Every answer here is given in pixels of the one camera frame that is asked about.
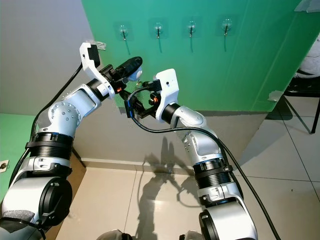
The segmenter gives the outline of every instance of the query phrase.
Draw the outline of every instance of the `white object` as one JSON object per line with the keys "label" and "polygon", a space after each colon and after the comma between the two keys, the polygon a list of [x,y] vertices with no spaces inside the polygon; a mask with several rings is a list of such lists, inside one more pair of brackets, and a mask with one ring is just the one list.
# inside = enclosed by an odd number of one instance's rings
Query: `white object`
{"label": "white object", "polygon": [[201,233],[189,230],[184,237],[184,240],[205,240]]}
{"label": "white object", "polygon": [[5,164],[5,168],[0,168],[0,173],[3,173],[3,172],[5,172],[7,170],[8,163],[9,163],[9,160],[0,161],[0,166],[2,164]]}
{"label": "white object", "polygon": [[278,102],[283,94],[284,94],[283,91],[278,91],[278,90],[272,91],[269,93],[268,100],[273,102]]}
{"label": "white object", "polygon": [[90,60],[88,48],[91,48],[91,44],[88,42],[84,42],[80,47],[80,56],[82,61],[82,67],[84,72],[91,79],[97,79],[101,82],[102,85],[98,87],[102,96],[107,95],[109,93],[109,98],[113,99],[115,97],[115,90],[111,86],[111,84],[104,78],[100,72],[96,69],[95,61]]}
{"label": "white object", "polygon": [[102,41],[93,41],[93,40],[90,40],[90,41],[86,41],[87,43],[90,43],[90,44],[93,44],[93,45],[96,45],[96,47],[100,50],[106,50],[106,47],[107,47],[107,44],[105,42],[102,42]]}
{"label": "white object", "polygon": [[178,102],[179,86],[176,71],[171,68],[158,72],[155,77],[153,77],[153,80],[160,80],[161,83],[161,101],[155,113],[155,119],[160,123],[163,123],[164,121],[162,120],[161,115],[166,106]]}
{"label": "white object", "polygon": [[303,59],[299,69],[312,75],[306,75],[297,72],[296,77],[298,78],[309,79],[320,77],[320,34],[318,35],[309,52]]}
{"label": "white object", "polygon": [[294,11],[306,11],[307,13],[320,12],[320,0],[302,0]]}

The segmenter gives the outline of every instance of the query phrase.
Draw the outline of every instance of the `green backdrop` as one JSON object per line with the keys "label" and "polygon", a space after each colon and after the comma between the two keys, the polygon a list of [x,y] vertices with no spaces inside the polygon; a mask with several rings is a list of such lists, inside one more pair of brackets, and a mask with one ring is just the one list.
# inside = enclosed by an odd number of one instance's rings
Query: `green backdrop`
{"label": "green backdrop", "polygon": [[0,113],[0,161],[9,160],[9,168],[0,173],[0,202],[2,202],[11,174],[29,141],[34,116]]}
{"label": "green backdrop", "polygon": [[[300,0],[82,0],[104,65],[143,58],[142,81],[176,70],[179,103],[196,110],[271,111],[320,31]],[[223,20],[232,25],[224,37]],[[189,37],[188,23],[195,21]],[[156,39],[155,23],[162,24]],[[127,31],[122,39],[120,25]]]}

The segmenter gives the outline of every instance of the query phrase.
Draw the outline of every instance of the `gray wall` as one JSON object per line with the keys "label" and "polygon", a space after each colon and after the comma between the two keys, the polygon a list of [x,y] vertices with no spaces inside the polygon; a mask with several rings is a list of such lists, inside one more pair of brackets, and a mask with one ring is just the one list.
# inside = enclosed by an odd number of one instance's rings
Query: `gray wall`
{"label": "gray wall", "polygon": [[[35,115],[80,64],[81,43],[93,39],[90,26],[80,0],[2,0],[0,17],[0,112]],[[81,73],[68,90],[89,80]],[[238,158],[266,116],[236,112],[205,115],[208,125]],[[152,128],[168,127],[152,118],[144,123]],[[74,146],[82,158],[133,162],[176,159],[189,164],[174,133],[142,131],[121,115],[111,100],[83,120]]]}

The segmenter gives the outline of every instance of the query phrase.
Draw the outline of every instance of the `wall outlet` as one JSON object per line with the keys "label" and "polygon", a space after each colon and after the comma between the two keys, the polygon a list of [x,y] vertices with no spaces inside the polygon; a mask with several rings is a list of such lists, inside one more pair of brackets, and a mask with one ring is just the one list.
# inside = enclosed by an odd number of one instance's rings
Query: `wall outlet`
{"label": "wall outlet", "polygon": [[9,160],[0,161],[0,173],[3,173],[7,170]]}

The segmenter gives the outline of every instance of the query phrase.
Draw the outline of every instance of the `floor tile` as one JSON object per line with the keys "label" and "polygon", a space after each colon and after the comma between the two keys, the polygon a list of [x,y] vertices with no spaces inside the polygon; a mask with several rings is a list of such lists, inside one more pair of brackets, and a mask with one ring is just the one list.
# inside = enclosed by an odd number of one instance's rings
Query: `floor tile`
{"label": "floor tile", "polygon": [[314,189],[316,191],[316,194],[317,194],[318,198],[320,199],[320,182],[319,181],[313,181],[312,184],[313,184],[313,187],[314,187]]}
{"label": "floor tile", "polygon": [[[301,119],[309,129],[312,128],[313,117],[301,117]],[[320,182],[320,121],[318,122],[318,129],[316,129],[315,134],[309,134],[296,116],[291,120],[284,121],[284,123],[288,128],[311,181]]]}
{"label": "floor tile", "polygon": [[[297,114],[301,117],[314,117],[316,114],[319,98],[318,97],[299,97],[299,96],[284,96],[293,106]],[[277,109],[282,116],[296,116],[297,114],[280,99],[277,104]]]}
{"label": "floor tile", "polygon": [[[259,240],[275,237],[256,199],[242,177],[238,177],[244,202],[258,232]],[[282,240],[318,240],[320,203],[309,181],[249,177]]]}
{"label": "floor tile", "polygon": [[282,120],[264,120],[239,163],[250,177],[309,181]]}
{"label": "floor tile", "polygon": [[136,171],[87,168],[57,240],[95,240],[125,228]]}
{"label": "floor tile", "polygon": [[200,233],[197,190],[193,176],[137,172],[125,232],[139,240],[177,240],[188,230]]}

